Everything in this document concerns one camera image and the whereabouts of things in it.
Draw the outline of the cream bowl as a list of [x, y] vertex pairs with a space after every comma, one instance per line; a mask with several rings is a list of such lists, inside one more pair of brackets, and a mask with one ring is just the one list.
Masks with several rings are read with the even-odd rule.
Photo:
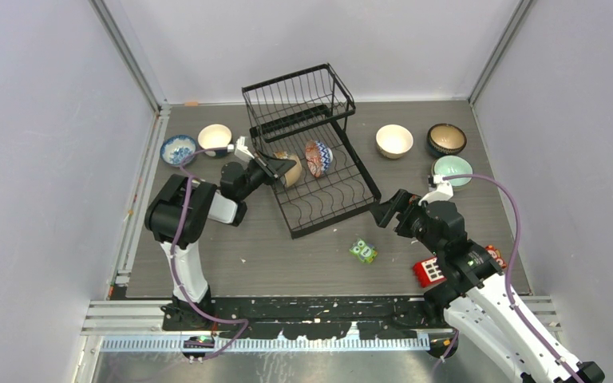
[[283, 186], [285, 188], [292, 187], [294, 184], [296, 184], [299, 181], [303, 173], [303, 166], [300, 162], [299, 157], [295, 155], [294, 153], [284, 152], [284, 151], [274, 152], [274, 155], [278, 159], [293, 160], [295, 162], [295, 165], [290, 170], [288, 170], [282, 178]]
[[375, 143], [382, 156], [390, 160], [396, 160], [410, 151], [414, 139], [407, 128], [399, 124], [387, 124], [377, 130]]

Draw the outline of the black wire dish rack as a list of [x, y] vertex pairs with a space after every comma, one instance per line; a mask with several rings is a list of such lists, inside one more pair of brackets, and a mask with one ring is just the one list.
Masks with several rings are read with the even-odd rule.
[[[303, 166], [299, 181], [273, 192], [293, 239], [369, 210], [381, 192], [357, 154], [347, 125], [354, 98], [329, 63], [311, 66], [242, 88], [254, 148], [264, 155], [291, 152]], [[333, 152], [327, 173], [311, 175], [305, 159], [308, 140]]]

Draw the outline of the mint green bowl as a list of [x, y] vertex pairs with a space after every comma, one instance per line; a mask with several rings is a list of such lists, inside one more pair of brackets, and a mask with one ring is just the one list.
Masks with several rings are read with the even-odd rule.
[[462, 188], [471, 181], [469, 175], [473, 173], [473, 167], [459, 156], [443, 156], [433, 162], [432, 173], [440, 176], [465, 175], [449, 181], [453, 188]]

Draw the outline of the dark teal bowl white foot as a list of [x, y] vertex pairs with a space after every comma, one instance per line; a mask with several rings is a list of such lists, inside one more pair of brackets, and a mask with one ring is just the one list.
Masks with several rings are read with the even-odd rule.
[[227, 156], [232, 139], [230, 128], [223, 124], [210, 124], [198, 134], [198, 143], [204, 154], [213, 158]]

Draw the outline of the brown rimmed bowl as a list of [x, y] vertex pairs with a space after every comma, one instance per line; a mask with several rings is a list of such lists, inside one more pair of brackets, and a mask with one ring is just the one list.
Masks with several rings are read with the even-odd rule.
[[427, 132], [426, 142], [428, 140], [445, 156], [462, 152], [468, 143], [465, 133], [453, 124], [435, 124]]

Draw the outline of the blue white patterned bowl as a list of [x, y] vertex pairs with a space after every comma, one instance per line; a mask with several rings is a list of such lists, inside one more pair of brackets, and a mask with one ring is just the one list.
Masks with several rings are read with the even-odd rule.
[[171, 136], [160, 147], [160, 159], [173, 167], [184, 166], [195, 158], [198, 149], [199, 145], [191, 136]]

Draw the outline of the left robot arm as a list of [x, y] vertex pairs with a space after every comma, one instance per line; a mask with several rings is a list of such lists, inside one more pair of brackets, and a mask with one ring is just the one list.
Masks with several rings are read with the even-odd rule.
[[255, 154], [247, 162], [232, 161], [220, 170], [218, 184], [173, 174], [149, 204], [144, 225], [168, 260], [173, 291], [166, 314], [182, 319], [194, 330], [212, 321], [211, 288], [200, 260], [200, 238], [208, 221], [239, 226], [247, 212], [245, 199], [260, 186], [281, 184], [299, 162]]

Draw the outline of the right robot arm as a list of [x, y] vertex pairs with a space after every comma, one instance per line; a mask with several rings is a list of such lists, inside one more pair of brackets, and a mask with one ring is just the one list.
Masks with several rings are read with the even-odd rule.
[[379, 227], [397, 219], [397, 235], [418, 240], [436, 256], [445, 281], [424, 294], [431, 326], [453, 327], [513, 382], [604, 381], [596, 362], [567, 350], [508, 286], [497, 261], [468, 237], [454, 203], [400, 189], [370, 211]]

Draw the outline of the red patterned bowl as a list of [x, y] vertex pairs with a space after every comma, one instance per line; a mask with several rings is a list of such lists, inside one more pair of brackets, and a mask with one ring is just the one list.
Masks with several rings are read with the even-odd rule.
[[330, 147], [320, 140], [308, 140], [305, 146], [305, 159], [311, 175], [319, 178], [327, 173], [333, 161]]

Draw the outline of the green owl block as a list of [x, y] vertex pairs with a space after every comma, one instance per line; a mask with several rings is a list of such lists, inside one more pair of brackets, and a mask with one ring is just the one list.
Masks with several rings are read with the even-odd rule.
[[351, 245], [349, 252], [362, 263], [372, 263], [378, 255], [375, 246], [360, 238]]

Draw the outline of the red grid block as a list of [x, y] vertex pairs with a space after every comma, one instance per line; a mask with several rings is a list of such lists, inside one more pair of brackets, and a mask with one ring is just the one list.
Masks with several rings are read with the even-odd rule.
[[437, 257], [415, 263], [412, 270], [422, 288], [429, 288], [446, 280], [437, 263]]

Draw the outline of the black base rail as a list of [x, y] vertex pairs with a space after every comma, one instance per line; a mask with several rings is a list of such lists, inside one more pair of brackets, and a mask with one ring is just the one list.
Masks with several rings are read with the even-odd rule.
[[246, 319], [241, 335], [250, 339], [343, 339], [353, 333], [364, 340], [411, 338], [415, 332], [435, 338], [454, 335], [421, 295], [360, 295], [304, 297], [215, 297], [218, 318]]

